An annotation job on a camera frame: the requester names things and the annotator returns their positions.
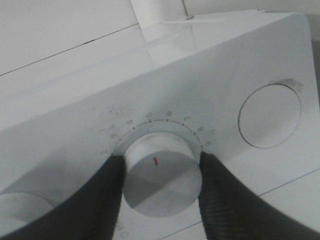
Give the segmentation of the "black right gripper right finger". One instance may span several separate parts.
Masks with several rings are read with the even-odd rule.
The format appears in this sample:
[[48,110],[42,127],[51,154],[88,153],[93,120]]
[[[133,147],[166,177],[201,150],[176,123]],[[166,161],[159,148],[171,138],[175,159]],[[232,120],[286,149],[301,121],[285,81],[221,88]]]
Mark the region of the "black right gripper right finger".
[[208,240],[318,240],[316,231],[277,210],[211,153],[201,152],[198,205]]

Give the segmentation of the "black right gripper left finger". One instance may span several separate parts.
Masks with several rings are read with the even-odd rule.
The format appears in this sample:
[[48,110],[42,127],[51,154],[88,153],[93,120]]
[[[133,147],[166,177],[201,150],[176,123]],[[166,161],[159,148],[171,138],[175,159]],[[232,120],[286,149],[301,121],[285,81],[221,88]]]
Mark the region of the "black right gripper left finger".
[[4,240],[111,240],[119,216],[125,158],[110,156],[72,196]]

